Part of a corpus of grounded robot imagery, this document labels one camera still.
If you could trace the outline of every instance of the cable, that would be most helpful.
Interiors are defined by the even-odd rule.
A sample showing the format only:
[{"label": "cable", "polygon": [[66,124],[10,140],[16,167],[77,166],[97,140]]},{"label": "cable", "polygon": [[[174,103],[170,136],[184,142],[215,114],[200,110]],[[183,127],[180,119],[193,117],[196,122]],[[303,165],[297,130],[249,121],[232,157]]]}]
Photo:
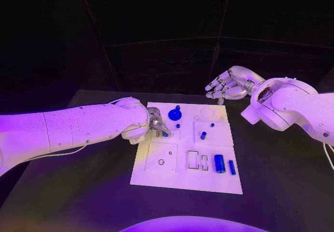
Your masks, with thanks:
[{"label": "cable", "polygon": [[324,144],[324,151],[326,151],[326,155],[327,155],[327,158],[328,158],[328,161],[330,161],[330,164],[331,164],[333,170],[334,170],[334,165],[333,165],[333,161],[331,161],[331,158],[330,158],[330,155],[328,155],[328,152],[327,152],[326,143],[323,143],[323,144]]},{"label": "cable", "polygon": [[69,153],[51,154],[51,155],[41,155],[41,156],[36,156],[35,158],[30,158],[30,159],[28,159],[28,160],[23,161],[23,162],[28,162],[28,161],[32,161],[32,160],[35,160],[35,159],[39,159],[39,158],[43,158],[43,157],[49,157],[49,156],[65,156],[65,155],[71,155],[71,154],[77,153],[78,151],[81,151],[85,147],[87,147],[87,145],[85,145],[81,149],[78,149],[77,151],[69,152]]},{"label": "cable", "polygon": [[120,99],[117,99],[117,100],[111,101],[108,104],[112,104],[114,102],[118,102],[120,100],[123,100],[123,99],[130,99],[130,98],[133,98],[133,97],[120,98]]}]

